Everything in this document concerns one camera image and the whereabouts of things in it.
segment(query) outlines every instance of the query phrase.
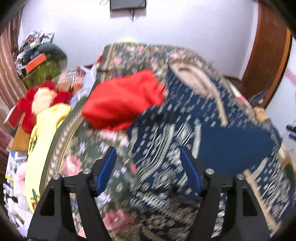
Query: yellow cloth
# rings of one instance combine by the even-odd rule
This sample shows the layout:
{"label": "yellow cloth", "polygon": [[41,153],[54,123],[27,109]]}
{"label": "yellow cloth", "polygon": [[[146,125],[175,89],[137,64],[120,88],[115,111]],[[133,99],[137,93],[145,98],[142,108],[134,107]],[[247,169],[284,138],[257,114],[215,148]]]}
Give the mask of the yellow cloth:
{"label": "yellow cloth", "polygon": [[36,208],[35,200],[39,201],[40,198],[40,180],[52,139],[70,111],[70,105],[60,103],[42,111],[36,117],[36,125],[33,128],[29,142],[25,176],[26,200],[32,212]]}

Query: beige lining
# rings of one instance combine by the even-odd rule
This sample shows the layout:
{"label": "beige lining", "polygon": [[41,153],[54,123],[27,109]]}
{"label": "beige lining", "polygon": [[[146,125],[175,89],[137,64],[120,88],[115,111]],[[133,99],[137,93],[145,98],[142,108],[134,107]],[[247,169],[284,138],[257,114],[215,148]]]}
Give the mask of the beige lining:
{"label": "beige lining", "polygon": [[185,60],[170,60],[169,66],[179,80],[195,90],[195,94],[208,99],[215,98],[221,126],[225,127],[228,124],[228,120],[220,92],[207,74],[197,66],[186,62]]}

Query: red cloth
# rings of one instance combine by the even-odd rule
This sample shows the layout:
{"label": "red cloth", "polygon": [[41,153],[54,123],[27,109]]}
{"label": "red cloth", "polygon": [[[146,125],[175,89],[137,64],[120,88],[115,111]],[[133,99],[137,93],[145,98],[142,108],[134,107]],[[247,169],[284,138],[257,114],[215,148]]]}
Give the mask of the red cloth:
{"label": "red cloth", "polygon": [[57,96],[52,100],[50,106],[58,103],[69,103],[69,98],[72,96],[69,92],[61,91],[57,89],[57,83],[47,79],[45,83],[38,85],[35,88],[30,89],[26,96],[21,98],[17,102],[17,106],[25,113],[24,120],[22,122],[22,128],[24,132],[31,133],[33,127],[36,125],[36,116],[32,113],[32,103],[34,101],[34,96],[39,88],[48,88],[57,93]]}
{"label": "red cloth", "polygon": [[93,90],[82,115],[93,128],[125,130],[144,110],[163,103],[164,86],[150,69],[110,79]]}

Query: plush toy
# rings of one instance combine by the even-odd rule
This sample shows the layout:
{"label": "plush toy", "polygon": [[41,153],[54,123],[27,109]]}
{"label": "plush toy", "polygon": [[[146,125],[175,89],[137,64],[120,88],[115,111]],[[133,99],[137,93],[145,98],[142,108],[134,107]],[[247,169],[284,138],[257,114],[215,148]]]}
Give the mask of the plush toy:
{"label": "plush toy", "polygon": [[69,103],[69,92],[57,89],[57,83],[46,79],[45,83],[30,89],[26,96],[21,98],[17,105],[25,113],[22,128],[24,132],[31,133],[36,125],[36,116],[43,110],[58,104]]}

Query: pink curtain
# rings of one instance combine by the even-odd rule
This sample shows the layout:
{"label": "pink curtain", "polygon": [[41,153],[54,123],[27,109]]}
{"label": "pink curtain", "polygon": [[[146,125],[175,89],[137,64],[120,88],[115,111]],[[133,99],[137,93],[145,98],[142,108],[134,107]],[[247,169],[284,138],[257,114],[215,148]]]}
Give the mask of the pink curtain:
{"label": "pink curtain", "polygon": [[11,140],[9,131],[3,122],[9,110],[26,93],[26,88],[19,79],[14,65],[14,60],[18,55],[22,9],[18,11],[0,36],[0,173],[2,174],[5,173],[7,165],[6,147]]}

